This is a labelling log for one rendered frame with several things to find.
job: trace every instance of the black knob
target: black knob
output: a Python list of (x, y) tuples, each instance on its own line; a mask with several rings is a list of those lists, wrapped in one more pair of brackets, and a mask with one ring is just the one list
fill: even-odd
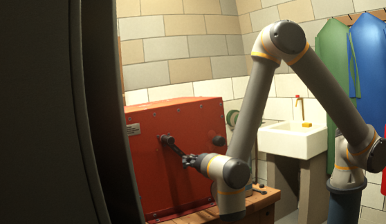
[(222, 136), (215, 136), (212, 139), (212, 144), (219, 146), (219, 147), (224, 146), (225, 143), (226, 143), (226, 139)]
[(165, 143), (168, 145), (173, 145), (175, 143), (175, 138), (172, 136), (162, 135), (160, 139), (162, 143)]

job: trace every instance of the yellow soap bar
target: yellow soap bar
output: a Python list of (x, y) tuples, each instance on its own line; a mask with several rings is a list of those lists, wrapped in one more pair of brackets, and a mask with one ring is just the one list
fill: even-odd
[(308, 122), (302, 123), (302, 127), (312, 127), (312, 123), (308, 123)]

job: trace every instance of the sink basin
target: sink basin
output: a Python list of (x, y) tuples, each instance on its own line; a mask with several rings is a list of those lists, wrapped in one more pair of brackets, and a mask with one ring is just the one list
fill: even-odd
[(300, 160), (308, 160), (327, 150), (327, 125), (285, 121), (258, 129), (258, 150)]

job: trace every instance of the wooden table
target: wooden table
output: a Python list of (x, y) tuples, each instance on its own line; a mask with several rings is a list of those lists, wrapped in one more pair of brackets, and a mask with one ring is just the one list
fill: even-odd
[[(231, 222), (233, 224), (273, 224), (275, 222), (275, 202), (280, 200), (280, 190), (272, 187), (264, 187), (261, 190), (268, 193), (262, 195), (258, 192), (252, 192), (252, 196), (246, 198), (246, 217), (239, 221)], [(230, 222), (221, 221), (219, 218), (218, 206), (210, 207), (200, 212), (188, 214), (161, 224), (226, 224)]]

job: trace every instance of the tile wall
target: tile wall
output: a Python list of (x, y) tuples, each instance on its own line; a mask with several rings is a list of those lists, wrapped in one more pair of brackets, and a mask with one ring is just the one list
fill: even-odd
[[(117, 0), (126, 103), (221, 96), (225, 113), (239, 110), (252, 67), (251, 48), (262, 28), (291, 19), (314, 48), (315, 36), (328, 18), (384, 7), (386, 0)], [(304, 98), (305, 120), (326, 122), (322, 106), (282, 62), (263, 126), (302, 120), (295, 95)], [(229, 143), (233, 132), (228, 125), (226, 130)], [(259, 181), (266, 184), (266, 154), (259, 152), (258, 159)], [(381, 174), (366, 177), (359, 223), (386, 223)]]

